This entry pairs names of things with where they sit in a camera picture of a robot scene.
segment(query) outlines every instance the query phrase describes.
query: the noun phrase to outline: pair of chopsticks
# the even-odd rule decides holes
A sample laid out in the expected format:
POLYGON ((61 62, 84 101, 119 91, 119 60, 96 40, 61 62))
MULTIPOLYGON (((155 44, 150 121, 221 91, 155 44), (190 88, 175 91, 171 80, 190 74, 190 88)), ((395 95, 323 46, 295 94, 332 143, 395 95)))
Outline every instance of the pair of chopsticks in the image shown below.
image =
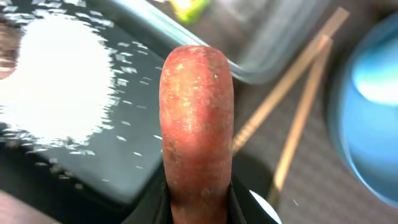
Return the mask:
POLYGON ((318 31, 317 38, 313 39, 305 47, 297 60, 290 66, 284 76, 279 80, 278 84, 276 84, 274 89, 269 93, 267 98, 260 104, 251 118, 234 137, 233 151, 234 153, 237 153, 313 62, 300 103, 295 112, 289 135, 282 150, 282 155, 275 170, 274 183, 267 199, 271 205, 275 205, 277 203, 279 192, 283 188, 289 167, 300 141, 305 122, 321 83, 322 75, 333 43, 331 37, 340 28, 348 16, 349 12, 340 7, 335 11, 335 13, 318 31))

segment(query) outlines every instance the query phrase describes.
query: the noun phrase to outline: sausage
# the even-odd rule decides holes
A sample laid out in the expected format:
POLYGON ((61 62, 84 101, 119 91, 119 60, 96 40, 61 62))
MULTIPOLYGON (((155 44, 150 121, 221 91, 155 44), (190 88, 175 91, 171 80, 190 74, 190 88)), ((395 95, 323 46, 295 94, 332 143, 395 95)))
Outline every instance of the sausage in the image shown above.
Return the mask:
POLYGON ((163 160, 175 224, 226 224, 234 95, 227 58, 176 48, 160 78, 163 160))

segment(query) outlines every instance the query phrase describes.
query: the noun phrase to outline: yellow green object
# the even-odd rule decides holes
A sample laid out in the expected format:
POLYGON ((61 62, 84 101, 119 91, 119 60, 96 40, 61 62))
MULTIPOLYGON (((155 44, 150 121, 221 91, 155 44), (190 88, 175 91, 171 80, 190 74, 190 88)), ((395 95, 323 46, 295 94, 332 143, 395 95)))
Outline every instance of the yellow green object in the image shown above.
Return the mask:
POLYGON ((209 2, 209 0, 170 0, 175 15, 185 24, 195 22, 209 2))

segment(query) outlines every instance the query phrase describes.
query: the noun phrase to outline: blue bowl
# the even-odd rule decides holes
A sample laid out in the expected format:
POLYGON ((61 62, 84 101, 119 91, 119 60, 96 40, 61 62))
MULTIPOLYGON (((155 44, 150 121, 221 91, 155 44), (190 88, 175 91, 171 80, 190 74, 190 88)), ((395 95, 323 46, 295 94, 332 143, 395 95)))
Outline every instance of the blue bowl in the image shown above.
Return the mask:
POLYGON ((328 128, 340 157, 393 207, 398 207, 397 60, 395 14, 359 43, 333 84, 328 103, 328 128))

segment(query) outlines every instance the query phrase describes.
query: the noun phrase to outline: red sausage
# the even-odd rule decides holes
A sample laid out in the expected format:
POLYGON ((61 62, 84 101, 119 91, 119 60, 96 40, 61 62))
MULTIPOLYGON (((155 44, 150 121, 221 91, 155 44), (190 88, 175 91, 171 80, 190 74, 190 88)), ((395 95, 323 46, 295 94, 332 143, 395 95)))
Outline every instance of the red sausage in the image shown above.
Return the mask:
POLYGON ((163 160, 175 224, 225 224, 231 180, 234 96, 227 58, 183 46, 160 78, 163 160))

